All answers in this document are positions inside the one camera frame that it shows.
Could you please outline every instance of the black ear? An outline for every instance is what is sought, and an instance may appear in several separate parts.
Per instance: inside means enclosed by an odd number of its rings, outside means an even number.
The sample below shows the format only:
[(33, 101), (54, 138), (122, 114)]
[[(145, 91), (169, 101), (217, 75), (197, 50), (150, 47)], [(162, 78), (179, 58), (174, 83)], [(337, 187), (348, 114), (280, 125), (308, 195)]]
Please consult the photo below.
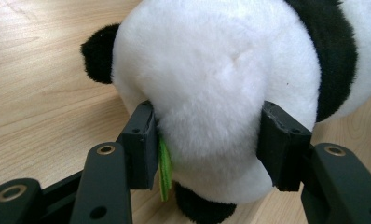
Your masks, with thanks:
[(112, 83), (113, 46), (119, 24), (104, 27), (81, 45), (87, 75), (97, 82)]

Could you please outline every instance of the wooden table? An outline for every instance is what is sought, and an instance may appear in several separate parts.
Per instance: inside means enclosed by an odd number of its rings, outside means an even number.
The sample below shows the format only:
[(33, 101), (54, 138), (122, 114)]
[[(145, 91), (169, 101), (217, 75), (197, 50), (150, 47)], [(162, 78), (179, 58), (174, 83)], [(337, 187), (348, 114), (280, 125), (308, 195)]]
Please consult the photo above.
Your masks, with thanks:
[[(0, 184), (20, 177), (45, 188), (83, 168), (88, 151), (114, 141), (128, 114), (111, 85), (86, 77), (79, 46), (121, 21), (136, 0), (0, 0)], [(354, 150), (371, 171), (371, 99), (320, 124), (313, 143)], [(134, 223), (190, 223), (158, 186), (133, 191)], [(299, 193), (274, 190), (238, 207), (226, 223), (306, 223)]]

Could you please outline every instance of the light wooden surface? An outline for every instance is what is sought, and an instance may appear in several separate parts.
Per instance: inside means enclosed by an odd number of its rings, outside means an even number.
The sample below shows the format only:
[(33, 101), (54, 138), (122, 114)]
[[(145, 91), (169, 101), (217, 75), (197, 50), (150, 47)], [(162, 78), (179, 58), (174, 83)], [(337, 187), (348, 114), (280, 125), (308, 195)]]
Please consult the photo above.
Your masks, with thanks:
[[(114, 141), (128, 120), (113, 86), (89, 80), (79, 45), (121, 21), (136, 0), (0, 0), (0, 184), (20, 177), (43, 188), (83, 168), (88, 151)], [(371, 99), (318, 125), (313, 143), (354, 149), (371, 171)], [(134, 223), (190, 223), (157, 186), (133, 191)], [(299, 193), (273, 191), (226, 223), (306, 223)]]

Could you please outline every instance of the panda plush toy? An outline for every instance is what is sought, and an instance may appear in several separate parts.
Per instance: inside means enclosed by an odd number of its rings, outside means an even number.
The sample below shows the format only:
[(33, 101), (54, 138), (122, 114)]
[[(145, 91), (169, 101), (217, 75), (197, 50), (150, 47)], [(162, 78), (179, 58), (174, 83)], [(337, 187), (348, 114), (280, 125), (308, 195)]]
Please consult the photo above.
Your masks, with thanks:
[(310, 131), (371, 95), (371, 0), (144, 0), (82, 45), (131, 114), (149, 100), (180, 209), (219, 223), (269, 193), (264, 101)]

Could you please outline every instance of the panda leg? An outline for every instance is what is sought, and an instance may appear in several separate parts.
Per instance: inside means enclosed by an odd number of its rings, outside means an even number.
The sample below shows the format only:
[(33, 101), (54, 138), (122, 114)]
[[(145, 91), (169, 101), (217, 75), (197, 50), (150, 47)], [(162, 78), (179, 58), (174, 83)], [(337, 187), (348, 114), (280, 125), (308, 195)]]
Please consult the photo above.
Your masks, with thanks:
[(209, 202), (179, 183), (175, 184), (175, 195), (180, 210), (198, 224), (221, 223), (235, 212), (237, 206), (233, 203)]

